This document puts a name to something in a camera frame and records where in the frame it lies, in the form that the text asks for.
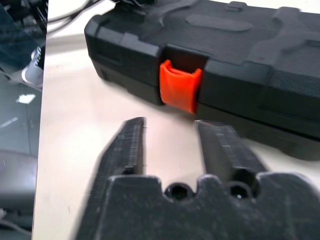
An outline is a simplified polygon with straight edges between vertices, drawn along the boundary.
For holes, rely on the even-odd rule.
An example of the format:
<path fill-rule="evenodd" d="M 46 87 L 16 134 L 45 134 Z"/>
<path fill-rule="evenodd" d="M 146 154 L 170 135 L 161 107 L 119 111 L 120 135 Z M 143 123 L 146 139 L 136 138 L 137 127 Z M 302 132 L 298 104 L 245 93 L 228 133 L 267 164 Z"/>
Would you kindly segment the orange case latch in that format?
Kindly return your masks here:
<path fill-rule="evenodd" d="M 194 114 L 197 110 L 197 92 L 201 85 L 203 71 L 193 73 L 173 67 L 170 60 L 159 68 L 159 90 L 164 104 Z"/>

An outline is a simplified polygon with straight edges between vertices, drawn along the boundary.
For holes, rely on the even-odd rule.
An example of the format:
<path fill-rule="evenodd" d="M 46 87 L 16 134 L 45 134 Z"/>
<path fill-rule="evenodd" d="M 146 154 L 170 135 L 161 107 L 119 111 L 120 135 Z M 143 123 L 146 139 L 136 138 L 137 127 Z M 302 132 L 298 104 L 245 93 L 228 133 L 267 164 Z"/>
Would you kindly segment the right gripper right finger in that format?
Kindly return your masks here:
<path fill-rule="evenodd" d="M 253 181 L 267 171 L 230 125 L 198 120 L 196 128 L 207 174 L 221 181 Z"/>

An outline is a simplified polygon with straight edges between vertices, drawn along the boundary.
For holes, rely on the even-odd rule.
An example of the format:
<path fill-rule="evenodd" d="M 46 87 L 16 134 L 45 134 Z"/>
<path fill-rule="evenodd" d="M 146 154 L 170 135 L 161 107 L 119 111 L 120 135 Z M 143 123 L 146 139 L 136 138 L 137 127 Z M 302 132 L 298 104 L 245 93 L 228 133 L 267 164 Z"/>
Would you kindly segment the white floor scrap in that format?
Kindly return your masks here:
<path fill-rule="evenodd" d="M 34 100 L 35 97 L 36 96 L 34 94 L 21 94 L 15 101 L 20 104 L 28 105 Z"/>

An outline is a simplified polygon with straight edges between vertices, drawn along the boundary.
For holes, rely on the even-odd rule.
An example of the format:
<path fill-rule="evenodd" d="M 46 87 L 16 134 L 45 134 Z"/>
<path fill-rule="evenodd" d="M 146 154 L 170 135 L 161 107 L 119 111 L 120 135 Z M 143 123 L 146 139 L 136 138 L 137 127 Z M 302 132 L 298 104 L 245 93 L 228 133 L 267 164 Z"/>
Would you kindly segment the white grey shoe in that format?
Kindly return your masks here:
<path fill-rule="evenodd" d="M 37 46 L 31 53 L 29 64 L 21 72 L 23 82 L 39 91 L 43 89 L 45 53 L 44 45 Z"/>

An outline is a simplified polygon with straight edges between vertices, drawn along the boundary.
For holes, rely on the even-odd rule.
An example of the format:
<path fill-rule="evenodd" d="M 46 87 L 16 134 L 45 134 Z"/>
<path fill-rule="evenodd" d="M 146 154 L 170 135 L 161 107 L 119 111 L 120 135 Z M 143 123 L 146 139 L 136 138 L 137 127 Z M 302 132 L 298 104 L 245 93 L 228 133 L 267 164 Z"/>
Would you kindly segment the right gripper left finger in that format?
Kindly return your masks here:
<path fill-rule="evenodd" d="M 106 181 L 112 177 L 144 179 L 144 117 L 123 122 L 111 141 L 98 155 L 92 180 Z"/>

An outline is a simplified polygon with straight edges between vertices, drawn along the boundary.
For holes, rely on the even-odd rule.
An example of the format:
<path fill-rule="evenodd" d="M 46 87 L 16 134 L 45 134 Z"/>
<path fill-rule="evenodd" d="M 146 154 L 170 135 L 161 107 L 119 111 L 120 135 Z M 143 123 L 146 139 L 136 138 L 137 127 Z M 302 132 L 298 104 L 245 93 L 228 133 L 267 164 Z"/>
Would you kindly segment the black plastic tool case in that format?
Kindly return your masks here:
<path fill-rule="evenodd" d="M 160 65 L 203 71 L 199 119 L 320 161 L 320 14 L 212 0 L 113 0 L 84 28 L 98 76 L 155 105 Z"/>

